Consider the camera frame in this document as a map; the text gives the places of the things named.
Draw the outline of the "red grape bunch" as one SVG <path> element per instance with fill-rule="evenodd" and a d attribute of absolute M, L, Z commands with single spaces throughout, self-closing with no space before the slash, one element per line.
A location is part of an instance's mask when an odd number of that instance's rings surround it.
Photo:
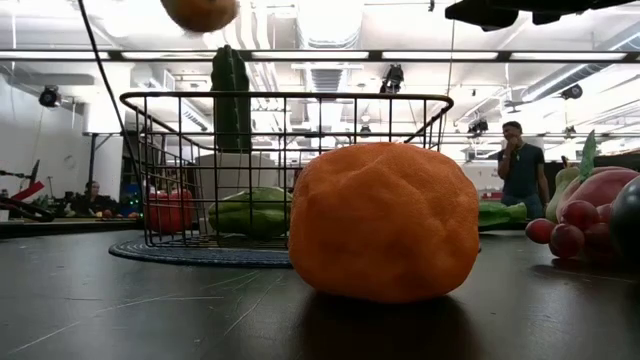
<path fill-rule="evenodd" d="M 581 182 L 597 167 L 595 157 L 596 140 L 591 132 L 577 165 Z M 586 201 L 570 201 L 562 208 L 558 223 L 544 216 L 529 222 L 525 234 L 533 242 L 546 244 L 559 259 L 583 258 L 596 264 L 611 263 L 615 258 L 608 230 L 611 204 L 594 207 Z"/>

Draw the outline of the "orange fruit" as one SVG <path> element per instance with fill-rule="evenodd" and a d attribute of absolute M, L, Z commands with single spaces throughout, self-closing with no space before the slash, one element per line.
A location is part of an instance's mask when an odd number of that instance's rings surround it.
<path fill-rule="evenodd" d="M 451 158 L 402 143 L 332 150 L 294 186 L 288 251 L 319 292 L 378 303 L 443 296 L 479 251 L 479 199 Z"/>
<path fill-rule="evenodd" d="M 237 0 L 160 0 L 167 15 L 181 28 L 209 33 L 231 23 L 238 14 Z"/>

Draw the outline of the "green cactus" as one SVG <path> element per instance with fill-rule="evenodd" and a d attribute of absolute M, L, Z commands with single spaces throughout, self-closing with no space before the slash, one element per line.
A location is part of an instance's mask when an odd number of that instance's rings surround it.
<path fill-rule="evenodd" d="M 212 60 L 211 90 L 218 93 L 248 92 L 250 82 L 239 52 L 230 45 L 217 49 Z M 223 152 L 249 153 L 252 147 L 251 97 L 222 96 L 214 100 L 214 130 Z"/>

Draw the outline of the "person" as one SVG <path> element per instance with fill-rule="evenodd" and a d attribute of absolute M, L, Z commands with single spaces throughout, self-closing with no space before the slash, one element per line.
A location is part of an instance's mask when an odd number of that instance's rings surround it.
<path fill-rule="evenodd" d="M 504 123 L 502 132 L 506 145 L 497 155 L 497 173 L 503 181 L 501 203 L 506 206 L 523 203 L 529 220 L 543 218 L 549 203 L 543 150 L 523 140 L 517 121 Z"/>
<path fill-rule="evenodd" d="M 100 194 L 100 184 L 93 180 L 85 186 L 85 192 L 71 203 L 71 210 L 78 216 L 111 218 L 119 210 L 119 203 L 107 195 Z"/>

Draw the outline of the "red background device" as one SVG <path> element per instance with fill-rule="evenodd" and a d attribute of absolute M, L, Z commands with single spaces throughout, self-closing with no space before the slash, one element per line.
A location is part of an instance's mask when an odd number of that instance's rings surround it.
<path fill-rule="evenodd" d="M 33 196 L 44 188 L 44 184 L 41 181 L 36 181 L 30 184 L 25 190 L 22 190 L 11 197 L 12 200 L 24 201 L 25 199 Z"/>

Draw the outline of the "white plant pot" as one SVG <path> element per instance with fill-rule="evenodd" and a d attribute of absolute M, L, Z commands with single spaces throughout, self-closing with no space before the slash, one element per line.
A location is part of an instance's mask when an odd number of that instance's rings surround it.
<path fill-rule="evenodd" d="M 217 153 L 202 155 L 196 159 L 198 169 L 198 199 L 204 200 L 199 225 L 205 226 L 209 235 L 213 228 L 209 224 L 208 209 L 213 200 L 222 199 L 248 190 L 249 187 L 277 187 L 283 179 L 277 163 L 267 155 L 259 153 Z"/>

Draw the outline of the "blue round woven mat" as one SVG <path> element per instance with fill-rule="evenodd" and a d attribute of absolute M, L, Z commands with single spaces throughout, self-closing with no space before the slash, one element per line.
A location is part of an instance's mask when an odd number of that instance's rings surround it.
<path fill-rule="evenodd" d="M 240 235 L 139 237 L 109 248 L 116 257 L 188 266 L 291 268 L 286 239 L 253 240 Z"/>

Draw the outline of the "green pear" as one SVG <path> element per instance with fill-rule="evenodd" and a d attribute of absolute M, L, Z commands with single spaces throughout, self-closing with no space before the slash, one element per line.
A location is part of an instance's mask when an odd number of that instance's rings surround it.
<path fill-rule="evenodd" d="M 564 164 L 564 169 L 561 170 L 556 175 L 555 194 L 550 199 L 549 204 L 546 206 L 546 210 L 545 210 L 546 219 L 554 223 L 559 222 L 558 217 L 556 215 L 556 210 L 564 194 L 564 191 L 569 187 L 571 182 L 575 180 L 580 174 L 580 170 L 578 166 L 570 163 L 569 159 L 566 156 L 562 155 L 561 161 Z"/>

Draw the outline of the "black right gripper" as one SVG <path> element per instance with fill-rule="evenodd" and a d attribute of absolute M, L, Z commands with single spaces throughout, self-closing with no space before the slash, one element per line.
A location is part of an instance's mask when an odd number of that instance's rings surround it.
<path fill-rule="evenodd" d="M 558 21 L 560 13 L 577 13 L 625 5 L 636 0 L 517 0 L 517 8 L 531 11 L 534 25 Z M 517 10 L 491 7 L 488 0 L 460 0 L 445 9 L 445 17 L 479 26 L 483 31 L 495 31 L 512 26 L 519 16 Z"/>

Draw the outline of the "dark eggplant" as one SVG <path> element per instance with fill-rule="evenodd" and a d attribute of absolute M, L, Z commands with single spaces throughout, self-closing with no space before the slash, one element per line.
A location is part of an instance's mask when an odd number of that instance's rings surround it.
<path fill-rule="evenodd" d="M 614 200 L 609 230 L 621 257 L 640 266 L 640 176 L 626 184 Z"/>

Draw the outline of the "black overhead frame bar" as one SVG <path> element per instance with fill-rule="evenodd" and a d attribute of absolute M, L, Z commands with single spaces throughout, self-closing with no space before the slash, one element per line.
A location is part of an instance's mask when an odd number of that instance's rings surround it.
<path fill-rule="evenodd" d="M 208 62 L 214 50 L 100 50 L 106 62 Z M 246 62 L 640 64 L 640 51 L 241 50 Z"/>

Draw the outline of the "red bell pepper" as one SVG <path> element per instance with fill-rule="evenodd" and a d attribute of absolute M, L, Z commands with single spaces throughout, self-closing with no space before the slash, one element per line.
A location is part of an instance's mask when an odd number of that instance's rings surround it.
<path fill-rule="evenodd" d="M 145 218 L 149 229 L 161 234 L 177 234 L 192 228 L 195 210 L 192 194 L 187 189 L 151 192 Z"/>

